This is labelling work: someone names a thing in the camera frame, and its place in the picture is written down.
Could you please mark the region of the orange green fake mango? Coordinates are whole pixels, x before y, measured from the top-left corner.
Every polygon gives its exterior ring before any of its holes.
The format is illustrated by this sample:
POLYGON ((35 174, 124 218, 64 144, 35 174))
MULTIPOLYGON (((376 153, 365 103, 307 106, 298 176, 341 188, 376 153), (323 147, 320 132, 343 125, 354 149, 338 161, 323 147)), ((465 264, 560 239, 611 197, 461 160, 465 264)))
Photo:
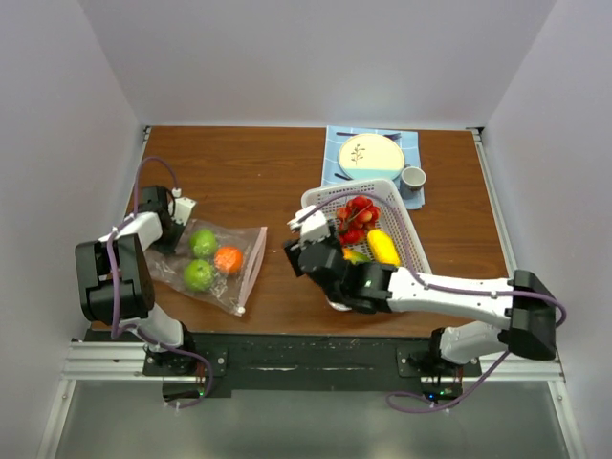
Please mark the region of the orange green fake mango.
POLYGON ((342 249, 342 252, 343 258, 353 264, 367 263, 371 261, 371 259, 366 254, 347 247, 344 247, 342 249))

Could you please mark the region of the green fake apple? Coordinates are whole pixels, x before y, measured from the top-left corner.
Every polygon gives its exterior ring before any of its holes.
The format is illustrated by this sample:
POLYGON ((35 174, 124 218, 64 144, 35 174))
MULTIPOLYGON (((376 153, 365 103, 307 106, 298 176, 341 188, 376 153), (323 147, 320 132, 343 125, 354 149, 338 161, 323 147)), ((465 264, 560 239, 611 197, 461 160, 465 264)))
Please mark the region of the green fake apple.
POLYGON ((218 241, 211 229, 198 229, 189 238, 189 246, 196 258, 210 258, 218 250, 218 241))
POLYGON ((192 292, 210 289, 216 276, 215 268, 206 260, 194 259, 184 269, 184 283, 192 292))

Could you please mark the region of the clear zip top bag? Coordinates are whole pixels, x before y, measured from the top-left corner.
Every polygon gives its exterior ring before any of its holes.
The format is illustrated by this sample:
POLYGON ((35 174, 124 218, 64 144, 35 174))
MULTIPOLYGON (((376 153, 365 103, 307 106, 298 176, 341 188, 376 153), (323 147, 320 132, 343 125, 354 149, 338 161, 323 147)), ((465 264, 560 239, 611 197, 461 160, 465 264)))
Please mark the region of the clear zip top bag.
POLYGON ((210 222, 192 219, 186 224, 185 232, 174 254, 161 254, 152 248, 145 252, 145 259, 151 277, 162 282, 176 292, 196 300, 214 304, 225 312, 236 314, 238 307, 244 307, 263 264, 268 229, 253 227, 229 229, 210 222), (205 258, 216 270, 214 283, 208 291, 192 292, 184 283, 184 269, 196 258, 190 249, 189 238, 193 232, 201 229, 212 230, 218 241, 218 249, 223 246, 237 247, 244 255, 243 265, 238 274, 225 275, 214 266, 214 255, 205 258))

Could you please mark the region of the red fake cherry bunch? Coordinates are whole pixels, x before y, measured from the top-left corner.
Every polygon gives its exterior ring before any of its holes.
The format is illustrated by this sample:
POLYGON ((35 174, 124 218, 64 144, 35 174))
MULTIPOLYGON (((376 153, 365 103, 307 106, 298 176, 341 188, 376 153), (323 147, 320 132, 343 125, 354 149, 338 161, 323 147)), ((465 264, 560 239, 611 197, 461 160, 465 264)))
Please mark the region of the red fake cherry bunch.
POLYGON ((380 208, 368 197, 359 195, 349 199, 336 213, 338 240, 343 247, 363 243, 367 233, 376 228, 380 208))

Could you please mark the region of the yellow fake lemon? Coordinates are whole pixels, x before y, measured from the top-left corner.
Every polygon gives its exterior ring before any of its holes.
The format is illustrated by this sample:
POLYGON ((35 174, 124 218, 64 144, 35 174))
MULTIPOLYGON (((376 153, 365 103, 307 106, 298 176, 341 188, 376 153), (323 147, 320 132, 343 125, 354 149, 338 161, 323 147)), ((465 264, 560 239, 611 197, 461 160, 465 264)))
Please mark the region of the yellow fake lemon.
POLYGON ((381 229, 372 229, 366 236, 367 244, 374 259, 383 264, 400 267, 401 258, 395 248, 393 240, 381 229))

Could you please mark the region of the orange fake fruit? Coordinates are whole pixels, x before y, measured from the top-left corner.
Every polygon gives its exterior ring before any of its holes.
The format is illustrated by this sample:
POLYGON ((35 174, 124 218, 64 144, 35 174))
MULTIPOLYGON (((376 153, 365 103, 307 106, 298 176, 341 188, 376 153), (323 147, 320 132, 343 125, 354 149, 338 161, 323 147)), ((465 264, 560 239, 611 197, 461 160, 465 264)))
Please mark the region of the orange fake fruit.
POLYGON ((220 247, 214 255, 214 266, 225 275, 238 274, 243 265, 244 255, 234 246, 220 247))

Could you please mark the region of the white plastic basket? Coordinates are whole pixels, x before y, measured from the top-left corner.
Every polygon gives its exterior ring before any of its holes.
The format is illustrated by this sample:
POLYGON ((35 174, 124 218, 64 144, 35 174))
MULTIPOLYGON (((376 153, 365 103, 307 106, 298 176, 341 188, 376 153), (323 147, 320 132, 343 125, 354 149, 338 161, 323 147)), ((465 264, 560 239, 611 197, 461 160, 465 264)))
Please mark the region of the white plastic basket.
POLYGON ((339 311, 362 314, 433 311, 423 286, 425 252, 399 191, 367 179, 306 191, 285 246, 296 275, 307 276, 339 311))

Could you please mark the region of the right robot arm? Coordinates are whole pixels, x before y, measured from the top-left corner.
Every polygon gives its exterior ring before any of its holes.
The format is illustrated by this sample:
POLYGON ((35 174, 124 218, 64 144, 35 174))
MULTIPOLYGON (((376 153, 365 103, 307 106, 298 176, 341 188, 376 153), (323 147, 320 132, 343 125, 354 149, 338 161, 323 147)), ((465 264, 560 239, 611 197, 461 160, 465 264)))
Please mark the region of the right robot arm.
POLYGON ((361 314, 430 312, 462 317, 468 324, 435 330, 422 364, 439 376, 496 352, 532 361, 557 355, 557 299, 529 271, 510 279, 465 279, 414 273, 379 262, 345 259, 335 237, 298 239, 283 250, 297 276, 307 276, 339 309, 361 314))

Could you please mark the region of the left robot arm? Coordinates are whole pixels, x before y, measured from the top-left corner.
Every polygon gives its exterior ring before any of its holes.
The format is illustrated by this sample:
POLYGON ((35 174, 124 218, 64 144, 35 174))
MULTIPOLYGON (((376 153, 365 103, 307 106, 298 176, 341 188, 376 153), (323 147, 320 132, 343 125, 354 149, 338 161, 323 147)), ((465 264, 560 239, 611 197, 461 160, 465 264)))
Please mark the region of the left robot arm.
POLYGON ((183 323, 157 303, 145 252, 173 254, 196 202, 164 186, 148 186, 142 197, 108 234, 76 246, 80 307, 90 322, 110 326, 112 339, 130 333, 142 341, 150 364, 188 375, 198 352, 183 323))

